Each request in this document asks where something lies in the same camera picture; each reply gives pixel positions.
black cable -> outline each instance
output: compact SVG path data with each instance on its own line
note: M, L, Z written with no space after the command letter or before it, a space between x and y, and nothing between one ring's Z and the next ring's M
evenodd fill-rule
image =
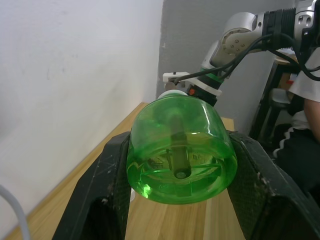
M270 51L271 53L287 60L288 62L290 62L291 64L297 66L301 71L304 72L304 74L314 80L314 81L320 81L320 77L317 77L313 74L311 74L311 72L315 72L315 71L318 71L320 70L320 66L316 67L316 68L313 68L313 69L307 69L307 67L305 66L305 64L303 64L302 62L302 59L301 59L301 56L300 56L300 53L299 53L299 47L297 45L297 42L292 39L289 35L287 34L284 34L284 33L281 33L280 34L282 38L285 38L291 45L292 45L292 49L296 55L296 58L297 58L297 62L294 61L292 58L290 58L289 56L286 56L284 55L283 53L281 52L278 52L278 51L275 51L273 49L267 49L268 51ZM227 63L226 65L223 65L223 66L220 66L220 67L214 67L214 68L211 68L211 69L207 69L207 70L203 70L203 71L200 71L200 72L195 72L195 73L192 73L192 74L188 74L188 75L185 75L185 76L181 76L181 77L177 77L173 80L173 83L175 85L177 85L180 81L182 80L186 80L186 79L191 79L191 78L196 78L196 77L200 77L200 76L203 76L203 75L207 75L207 74L212 74L212 73L215 73L217 71L223 71L223 70L226 70L227 68L227 71L225 72L224 75L220 76L219 78L220 79L225 79L226 77L228 77L232 72L233 70L239 65L239 63L243 60L243 58L250 52L252 51L253 49L255 49L255 47L258 45L258 43L262 40L266 40L266 39L269 39L270 37L272 37L273 35L272 34L268 34L268 35L265 35L265 36L261 36L259 38L257 38L255 41L252 42L252 44L243 52L241 52L238 56L236 56L232 61L230 61L229 63Z
M212 73L215 73L217 71L221 71L221 70L225 70L229 67L233 69L235 69L237 67L237 65L242 61L242 59L251 51L253 50L253 48L256 47L256 44L258 44L260 41L262 40L266 40L266 39L269 39L272 37L272 34L268 34L268 35L265 35L265 36L261 36L259 38L257 38L255 41L252 42L252 44L243 52L241 52L238 56L236 56L232 61L230 61L229 63L223 65L223 66L220 66L220 67L214 67L214 68L211 68L211 69L206 69L206 70L203 70L203 71L199 71L199 72L195 72L195 73L192 73L192 74L188 74L188 75L185 75L185 76L180 76L180 77L177 77L174 79L173 83L175 85L177 85L180 81L182 80L186 80L186 79L192 79L192 78L196 78L196 77L200 77L200 76L203 76L203 75L207 75L207 74L212 74Z
M280 57L280 58L288 61L289 63L291 63L292 65L296 66L297 68L300 68L299 64L298 64L294 59L292 59L291 57L289 57L289 56L287 56L287 55L285 55L285 54L283 54L283 53L281 53L281 52L279 52L279 51L273 50L273 49L271 49L271 48L268 48L267 50L268 50L270 53L272 53L272 54L274 54L274 55L277 55L278 57ZM319 70L320 70L320 66L317 66L317 67L312 68L312 69L309 69L309 68L308 68L308 71L309 71L310 73L316 72L316 71L319 71Z
M307 69L306 65L303 64L303 61L301 59L301 55L299 53L299 46L297 44L297 42L295 40L293 40L290 36L288 36L287 34L281 33L281 37L286 39L288 42L290 42L290 44L292 45L292 49L295 53L297 62L299 64L299 68L301 69L301 71L310 79L314 80L314 81L320 81L320 77L315 76L313 74L311 74L311 72Z

black pants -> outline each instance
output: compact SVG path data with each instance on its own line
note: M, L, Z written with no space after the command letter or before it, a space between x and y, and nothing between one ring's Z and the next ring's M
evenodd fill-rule
M282 168L304 192L320 189L320 144L309 129L290 128L280 142L275 163Z

white stripe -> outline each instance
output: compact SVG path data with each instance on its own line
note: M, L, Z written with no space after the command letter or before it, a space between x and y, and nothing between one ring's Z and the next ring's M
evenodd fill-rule
M285 140L290 139L290 133L293 133L293 132L294 132L294 128L293 128L293 127L290 127L289 130L284 134L285 139L282 139L282 140L280 141L280 143L279 143L280 148L278 148L278 149L276 149L276 150L273 151L273 156L274 156L275 158L278 157L277 152L278 152L279 150L281 150L281 149L284 149L284 147L285 147Z

wooden surface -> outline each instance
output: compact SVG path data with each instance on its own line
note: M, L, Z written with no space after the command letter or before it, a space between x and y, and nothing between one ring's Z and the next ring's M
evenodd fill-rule
M232 119L222 121L227 130L235 130ZM125 240L244 239L227 190L195 204L161 204L138 194L130 203Z
M291 57L293 60L295 60L296 62L298 62L297 60L297 57L294 56L294 57ZM279 57L279 56L276 56L275 59L274 59L274 62L276 64L280 64L280 65L290 65L291 63L288 62L287 60L284 60L283 58Z
M52 239L70 196L88 167L113 137L129 131L146 103L137 106L27 217L33 240ZM234 131L232 119L222 118ZM22 239L16 227L6 238ZM126 240L243 240L237 217L225 191L190 205L166 205L136 196L130 204Z

white shirt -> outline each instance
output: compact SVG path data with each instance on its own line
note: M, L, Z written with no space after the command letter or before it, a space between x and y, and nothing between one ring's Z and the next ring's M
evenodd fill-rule
M313 52L306 63L308 69L314 69L318 66L320 66L320 47ZM320 77L320 70L312 72L312 74ZM320 81L310 79L302 71L297 76L289 91L304 99L320 103ZM292 117L292 126L295 129L310 129L305 111L297 112Z

